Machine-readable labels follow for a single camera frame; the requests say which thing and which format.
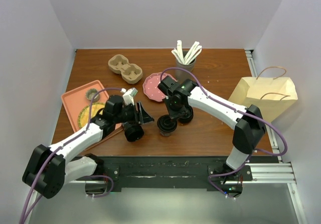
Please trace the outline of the stack of black cups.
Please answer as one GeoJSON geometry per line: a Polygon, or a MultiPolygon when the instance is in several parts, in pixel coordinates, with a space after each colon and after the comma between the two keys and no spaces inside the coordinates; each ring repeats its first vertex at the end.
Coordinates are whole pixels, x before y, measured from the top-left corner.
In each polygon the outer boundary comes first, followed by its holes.
{"type": "Polygon", "coordinates": [[[144,135],[143,128],[139,124],[125,122],[123,127],[125,137],[129,142],[135,142],[141,139],[144,135]]]}

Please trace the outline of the black coffee cup lid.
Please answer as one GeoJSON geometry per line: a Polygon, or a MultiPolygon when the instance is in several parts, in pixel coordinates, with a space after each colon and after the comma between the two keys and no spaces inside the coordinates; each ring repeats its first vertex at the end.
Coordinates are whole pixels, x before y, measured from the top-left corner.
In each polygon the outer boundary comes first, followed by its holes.
{"type": "Polygon", "coordinates": [[[173,132],[178,126],[177,120],[171,119],[169,115],[163,115],[159,117],[157,121],[157,127],[159,131],[173,132]]]}

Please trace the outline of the black takeout coffee cup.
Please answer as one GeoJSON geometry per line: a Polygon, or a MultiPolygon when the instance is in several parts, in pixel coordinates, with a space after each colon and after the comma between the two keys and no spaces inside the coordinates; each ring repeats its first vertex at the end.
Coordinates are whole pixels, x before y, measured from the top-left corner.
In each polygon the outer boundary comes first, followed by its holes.
{"type": "Polygon", "coordinates": [[[169,136],[172,134],[172,132],[163,132],[163,131],[160,131],[160,134],[161,134],[162,136],[164,136],[164,137],[169,137],[169,136]]]}

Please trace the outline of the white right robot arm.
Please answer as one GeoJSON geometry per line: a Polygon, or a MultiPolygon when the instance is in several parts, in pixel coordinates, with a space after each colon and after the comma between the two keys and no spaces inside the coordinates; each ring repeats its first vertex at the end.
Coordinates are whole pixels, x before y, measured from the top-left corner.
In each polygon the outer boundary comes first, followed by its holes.
{"type": "Polygon", "coordinates": [[[164,103],[168,111],[157,121],[159,130],[171,133],[178,123],[189,123],[195,108],[221,120],[234,131],[233,148],[223,165],[223,173],[229,180],[239,177],[240,166],[248,160],[266,132],[260,109],[255,105],[245,107],[231,103],[190,79],[178,83],[167,76],[157,87],[165,95],[164,103]]]}

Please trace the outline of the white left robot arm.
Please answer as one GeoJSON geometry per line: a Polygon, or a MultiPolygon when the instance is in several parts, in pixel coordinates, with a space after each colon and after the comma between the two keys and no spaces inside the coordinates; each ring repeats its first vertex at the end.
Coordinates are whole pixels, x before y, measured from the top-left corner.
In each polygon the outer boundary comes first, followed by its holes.
{"type": "Polygon", "coordinates": [[[111,134],[117,124],[125,127],[129,142],[142,138],[143,124],[153,122],[141,102],[125,103],[120,95],[112,95],[86,126],[68,138],[48,147],[37,146],[23,173],[22,181],[47,199],[74,180],[89,176],[93,180],[104,174],[103,161],[92,154],[74,158],[86,148],[111,134]]]}

